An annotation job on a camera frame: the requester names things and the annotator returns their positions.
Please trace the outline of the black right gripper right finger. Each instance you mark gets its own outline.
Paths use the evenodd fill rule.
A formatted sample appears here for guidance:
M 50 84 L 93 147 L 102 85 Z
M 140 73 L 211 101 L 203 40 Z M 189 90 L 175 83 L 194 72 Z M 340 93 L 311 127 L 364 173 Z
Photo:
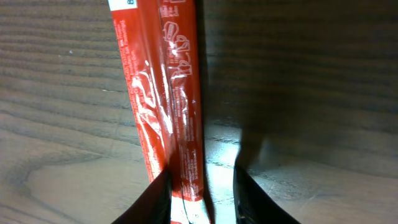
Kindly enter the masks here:
M 240 166 L 234 167 L 233 195 L 237 224 L 299 224 Z

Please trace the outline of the red white sachet stick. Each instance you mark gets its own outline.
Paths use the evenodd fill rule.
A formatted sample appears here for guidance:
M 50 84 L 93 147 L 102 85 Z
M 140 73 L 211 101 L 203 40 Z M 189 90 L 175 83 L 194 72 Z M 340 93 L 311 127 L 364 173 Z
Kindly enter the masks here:
M 170 223 L 209 223 L 191 0 L 109 0 L 150 183 L 171 174 Z

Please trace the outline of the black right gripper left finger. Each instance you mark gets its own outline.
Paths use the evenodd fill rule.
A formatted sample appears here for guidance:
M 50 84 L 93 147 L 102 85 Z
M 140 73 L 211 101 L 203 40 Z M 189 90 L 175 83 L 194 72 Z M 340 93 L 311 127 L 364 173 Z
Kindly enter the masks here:
M 172 179 L 163 170 L 112 224 L 170 224 Z

